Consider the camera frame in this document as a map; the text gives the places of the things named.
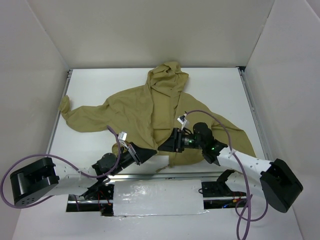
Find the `tan hooded zip jacket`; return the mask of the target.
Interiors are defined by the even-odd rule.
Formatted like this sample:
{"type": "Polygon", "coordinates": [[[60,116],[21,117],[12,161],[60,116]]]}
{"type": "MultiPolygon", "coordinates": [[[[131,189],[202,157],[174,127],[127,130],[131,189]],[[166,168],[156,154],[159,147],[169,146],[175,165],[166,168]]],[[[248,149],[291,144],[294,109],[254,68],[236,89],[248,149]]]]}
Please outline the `tan hooded zip jacket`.
{"type": "Polygon", "coordinates": [[[144,85],[109,96],[102,105],[71,109],[64,96],[59,111],[66,124],[80,133],[100,132],[111,127],[126,132],[127,140],[141,148],[157,149],[179,127],[177,118],[188,112],[189,124],[206,123],[220,142],[254,156],[253,146],[244,130],[184,92],[189,75],[178,62],[166,62],[150,70],[144,85]]]}

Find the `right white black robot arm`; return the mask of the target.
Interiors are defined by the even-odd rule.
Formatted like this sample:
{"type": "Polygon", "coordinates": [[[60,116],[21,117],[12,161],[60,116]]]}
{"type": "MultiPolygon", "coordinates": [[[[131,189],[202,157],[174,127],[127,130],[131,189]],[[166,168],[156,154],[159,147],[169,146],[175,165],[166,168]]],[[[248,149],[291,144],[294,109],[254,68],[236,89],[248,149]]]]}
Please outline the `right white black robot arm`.
{"type": "Polygon", "coordinates": [[[204,122],[193,126],[193,133],[174,128],[170,137],[158,147],[159,151],[181,153],[185,149],[201,150],[209,164],[231,169],[259,181],[262,196],[275,210],[286,213],[303,191],[296,175],[281,159],[259,159],[230,147],[214,138],[212,130],[204,122]]]}

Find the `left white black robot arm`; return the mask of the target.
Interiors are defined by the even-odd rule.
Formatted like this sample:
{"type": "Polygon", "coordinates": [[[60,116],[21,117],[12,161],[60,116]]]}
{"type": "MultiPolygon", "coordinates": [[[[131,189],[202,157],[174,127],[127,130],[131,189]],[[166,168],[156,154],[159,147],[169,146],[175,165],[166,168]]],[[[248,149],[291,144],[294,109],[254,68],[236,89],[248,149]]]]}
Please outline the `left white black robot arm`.
{"type": "Polygon", "coordinates": [[[120,153],[106,153],[92,166],[78,168],[69,161],[45,154],[9,176],[15,208],[29,208],[43,197],[57,195],[83,196],[91,200],[98,191],[131,164],[141,165],[157,154],[154,149],[129,143],[120,153]]]}

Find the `white foil covered panel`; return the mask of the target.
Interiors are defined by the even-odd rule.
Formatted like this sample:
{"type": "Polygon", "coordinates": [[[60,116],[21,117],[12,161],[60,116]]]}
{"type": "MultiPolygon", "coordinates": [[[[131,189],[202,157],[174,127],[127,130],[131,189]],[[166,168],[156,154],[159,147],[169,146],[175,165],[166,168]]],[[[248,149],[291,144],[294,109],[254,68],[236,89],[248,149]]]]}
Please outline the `white foil covered panel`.
{"type": "Polygon", "coordinates": [[[115,216],[182,216],[205,212],[200,180],[117,181],[115,216]]]}

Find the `front aluminium rail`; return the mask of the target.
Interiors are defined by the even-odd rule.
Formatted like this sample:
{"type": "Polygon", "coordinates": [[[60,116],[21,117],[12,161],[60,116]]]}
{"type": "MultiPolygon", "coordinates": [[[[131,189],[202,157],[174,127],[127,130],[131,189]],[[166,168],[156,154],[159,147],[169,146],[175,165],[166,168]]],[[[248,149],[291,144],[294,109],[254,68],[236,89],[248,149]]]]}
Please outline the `front aluminium rail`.
{"type": "Polygon", "coordinates": [[[119,174],[110,176],[116,181],[148,181],[148,180],[191,180],[191,179],[217,179],[222,172],[196,172],[196,173],[166,173],[166,174],[119,174]]]}

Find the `right aluminium side rail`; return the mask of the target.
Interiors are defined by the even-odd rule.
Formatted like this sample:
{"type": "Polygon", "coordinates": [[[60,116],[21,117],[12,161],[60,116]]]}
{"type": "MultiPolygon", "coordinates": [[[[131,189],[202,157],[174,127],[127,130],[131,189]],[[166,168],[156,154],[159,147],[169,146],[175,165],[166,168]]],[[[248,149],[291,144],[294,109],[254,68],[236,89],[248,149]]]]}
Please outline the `right aluminium side rail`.
{"type": "Polygon", "coordinates": [[[260,123],[260,119],[259,119],[259,116],[258,116],[258,113],[257,113],[257,108],[256,108],[255,103],[254,103],[253,95],[251,93],[251,90],[250,90],[250,87],[249,87],[249,84],[248,84],[248,81],[247,81],[247,78],[246,78],[246,75],[245,75],[246,67],[245,66],[237,66],[237,69],[238,69],[238,72],[239,72],[239,75],[240,75],[240,78],[241,78],[241,82],[242,82],[242,85],[243,85],[243,88],[244,88],[244,91],[245,91],[245,94],[246,94],[246,98],[248,100],[248,104],[249,104],[250,111],[251,111],[251,114],[252,114],[252,117],[253,117],[255,128],[257,130],[259,141],[260,141],[260,144],[261,144],[261,147],[262,147],[263,155],[267,160],[271,160],[272,156],[271,156],[271,153],[270,153],[270,148],[268,146],[268,143],[267,143],[267,140],[266,140],[266,136],[264,134],[262,125],[260,123]]]}

